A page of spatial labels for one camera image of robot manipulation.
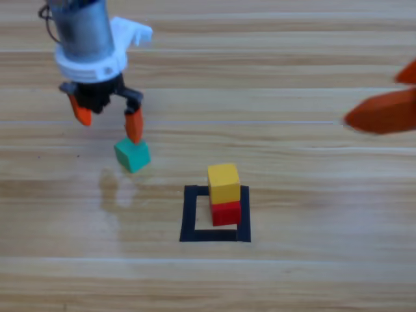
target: green cube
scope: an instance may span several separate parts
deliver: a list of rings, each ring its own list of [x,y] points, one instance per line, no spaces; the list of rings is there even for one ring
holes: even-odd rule
[[[132,174],[150,163],[150,151],[145,141],[134,144],[128,137],[114,146],[118,162]]]

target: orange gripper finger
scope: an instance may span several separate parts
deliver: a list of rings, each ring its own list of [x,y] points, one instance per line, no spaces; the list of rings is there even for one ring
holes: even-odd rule
[[[91,110],[86,109],[84,107],[80,107],[77,99],[75,96],[68,94],[68,97],[70,98],[73,113],[75,117],[81,122],[83,125],[91,125],[92,122],[92,113]]]
[[[350,111],[345,124],[377,135],[416,129],[416,88],[370,97]]]
[[[142,109],[139,108],[134,114],[125,114],[125,131],[129,139],[138,144],[143,134]]]
[[[398,75],[395,81],[405,85],[416,85],[416,60],[407,65]]]

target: black tape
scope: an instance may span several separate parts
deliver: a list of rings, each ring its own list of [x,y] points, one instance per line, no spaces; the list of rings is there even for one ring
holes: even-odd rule
[[[251,242],[250,226],[250,189],[241,187],[241,222],[237,229],[197,229],[196,199],[198,196],[209,196],[208,186],[185,185],[183,193],[181,242]]]

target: wooden block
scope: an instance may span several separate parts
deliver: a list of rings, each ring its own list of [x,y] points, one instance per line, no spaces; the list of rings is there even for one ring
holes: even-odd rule
[[[210,201],[213,205],[240,201],[240,177],[234,164],[209,166],[208,185]]]

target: wooden table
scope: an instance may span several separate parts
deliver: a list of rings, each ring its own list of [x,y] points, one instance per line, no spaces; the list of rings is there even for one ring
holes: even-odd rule
[[[0,1],[1,312],[416,311],[416,132],[340,124],[402,87],[414,0],[110,0],[155,31],[125,72],[152,154],[134,175],[123,99],[77,123],[41,5]],[[252,243],[179,242],[184,186],[222,162]]]

